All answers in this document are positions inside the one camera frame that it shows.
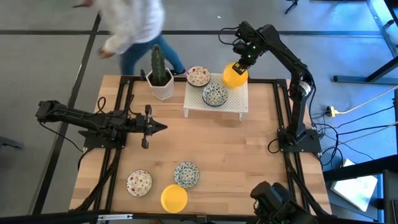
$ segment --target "white sweater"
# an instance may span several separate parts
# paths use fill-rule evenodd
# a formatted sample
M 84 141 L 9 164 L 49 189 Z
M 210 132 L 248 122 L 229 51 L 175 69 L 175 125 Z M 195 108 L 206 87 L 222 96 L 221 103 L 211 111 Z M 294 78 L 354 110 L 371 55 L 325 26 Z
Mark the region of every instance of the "white sweater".
M 105 42 L 106 52 L 123 54 L 132 44 L 151 41 L 162 32 L 162 0 L 96 0 L 96 3 L 113 34 Z

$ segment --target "wooden table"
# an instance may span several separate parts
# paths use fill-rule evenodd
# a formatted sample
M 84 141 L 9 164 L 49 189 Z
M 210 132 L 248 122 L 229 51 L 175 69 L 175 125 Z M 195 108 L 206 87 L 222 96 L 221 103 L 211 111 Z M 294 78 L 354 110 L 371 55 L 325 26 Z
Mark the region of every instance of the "wooden table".
M 105 76 L 99 97 L 107 99 L 106 110 L 113 110 L 119 76 Z M 174 83 L 174 95 L 160 101 L 153 97 L 146 82 L 134 82 L 132 110 L 144 112 L 152 105 L 156 121 L 169 127 L 149 138 L 149 149 L 141 148 L 141 134 L 129 134 L 122 150 L 114 189 L 112 212 L 166 213 L 160 204 L 163 189 L 174 184 L 173 173 L 183 161 L 200 170 L 196 186 L 187 189 L 188 203 L 182 214 L 254 215 L 250 191 L 260 182 L 280 182 L 287 187 L 282 153 L 271 154 L 267 144 L 277 137 L 278 117 L 273 87 L 249 83 L 249 111 L 243 122 L 235 114 L 194 111 L 184 118 L 185 82 Z M 276 151 L 277 143 L 271 150 Z M 301 153 L 305 183 L 318 203 L 328 212 L 330 205 L 320 163 L 312 154 Z M 94 149 L 80 166 L 70 208 L 79 206 L 97 184 L 104 149 Z M 133 197 L 126 190 L 126 179 L 136 169 L 149 171 L 153 178 L 150 192 Z M 107 186 L 103 191 L 104 207 Z

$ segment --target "yellow plastic bowl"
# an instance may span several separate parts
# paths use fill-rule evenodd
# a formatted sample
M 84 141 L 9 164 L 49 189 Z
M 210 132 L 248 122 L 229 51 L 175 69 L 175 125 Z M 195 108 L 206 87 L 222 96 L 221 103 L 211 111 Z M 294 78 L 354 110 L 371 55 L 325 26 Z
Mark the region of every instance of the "yellow plastic bowl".
M 170 213 L 181 212 L 187 205 L 187 201 L 187 192 L 177 184 L 172 184 L 166 187 L 160 197 L 160 202 L 162 203 L 164 210 Z
M 234 69 L 232 68 L 232 66 L 234 64 L 235 64 L 235 62 L 227 65 L 223 72 L 224 84 L 228 88 L 237 88 L 237 87 L 242 86 L 248 80 L 248 77 L 249 77 L 249 73 L 247 70 L 244 71 L 244 73 L 242 75 L 236 73 L 234 71 Z

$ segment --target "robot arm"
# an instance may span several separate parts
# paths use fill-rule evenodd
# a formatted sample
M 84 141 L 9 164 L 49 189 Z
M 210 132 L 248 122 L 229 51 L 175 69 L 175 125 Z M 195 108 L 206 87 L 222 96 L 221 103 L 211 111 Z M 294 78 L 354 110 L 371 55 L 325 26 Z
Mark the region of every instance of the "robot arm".
M 233 51 L 241 55 L 239 62 L 233 69 L 238 74 L 254 65 L 257 58 L 270 51 L 290 72 L 292 79 L 289 86 L 289 98 L 293 101 L 292 122 L 286 130 L 285 141 L 289 145 L 298 144 L 305 136 L 306 129 L 303 123 L 305 104 L 315 84 L 307 66 L 300 61 L 280 40 L 274 26 L 265 25 L 257 30 L 247 22 L 242 22 L 235 36 L 240 39 L 233 44 Z
M 94 134 L 107 141 L 118 141 L 125 133 L 143 133 L 142 147 L 147 149 L 149 146 L 147 137 L 166 129 L 167 126 L 152 118 L 150 105 L 146 105 L 145 113 L 145 115 L 136 114 L 135 118 L 128 118 L 127 111 L 89 113 L 49 100 L 39 103 L 36 117 L 40 123 L 62 121 L 86 128 L 89 131 L 80 131 L 85 137 L 87 134 Z

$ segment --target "floor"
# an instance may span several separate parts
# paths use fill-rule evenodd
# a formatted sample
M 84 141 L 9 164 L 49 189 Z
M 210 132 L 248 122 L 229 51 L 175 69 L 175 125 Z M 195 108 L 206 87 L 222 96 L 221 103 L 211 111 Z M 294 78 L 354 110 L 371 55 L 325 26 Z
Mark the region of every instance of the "floor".
M 1 30 L 91 30 L 96 17 L 95 8 L 72 9 L 77 0 L 3 0 L 0 5 Z M 333 75 L 366 76 L 392 59 L 386 41 L 380 35 L 366 2 L 338 2 L 300 0 L 298 7 L 284 14 L 289 1 L 251 0 L 164 0 L 167 19 L 164 30 L 220 30 L 236 27 L 248 21 L 253 27 L 273 24 L 279 31 L 319 31 L 317 35 L 283 35 L 285 45 L 306 63 L 318 87 L 312 113 L 322 113 L 332 105 L 339 111 L 348 110 L 391 86 L 356 85 L 334 83 Z M 382 21 L 389 20 L 382 0 L 372 0 L 381 8 Z M 101 22 L 99 30 L 107 30 Z M 356 31 L 355 35 L 325 35 L 322 31 Z M 58 100 L 66 103 L 78 73 L 88 35 L 0 35 L 0 136 L 24 143 L 23 150 L 2 147 L 0 150 L 0 217 L 25 215 L 31 210 L 37 186 L 50 154 L 55 135 L 44 130 L 35 120 L 40 100 Z M 84 73 L 76 108 L 93 111 L 103 75 L 119 75 L 118 59 L 100 60 L 96 54 L 107 35 L 97 35 Z M 203 65 L 212 72 L 222 72 L 223 67 L 234 60 L 231 47 L 219 43 L 216 35 L 165 35 L 178 52 L 186 68 Z M 222 36 L 225 41 L 232 36 Z M 149 56 L 137 65 L 150 70 Z M 268 53 L 253 66 L 254 78 L 289 78 L 288 71 Z M 397 71 L 388 74 L 396 77 Z M 346 115 L 326 118 L 326 123 L 341 123 L 392 106 L 393 92 Z M 371 118 L 341 127 L 345 132 L 368 126 L 391 124 L 394 111 L 388 110 Z M 52 129 L 58 123 L 47 124 Z M 67 136 L 78 146 L 83 137 L 70 126 Z M 342 141 L 355 138 L 366 131 L 342 136 Z M 322 139 L 324 149 L 333 140 Z M 383 132 L 353 141 L 349 145 L 373 158 L 397 153 L 395 130 Z M 344 158 L 354 162 L 370 160 L 341 146 Z M 67 211 L 77 174 L 76 164 L 80 156 L 69 142 L 63 144 L 57 168 L 45 202 L 45 213 Z

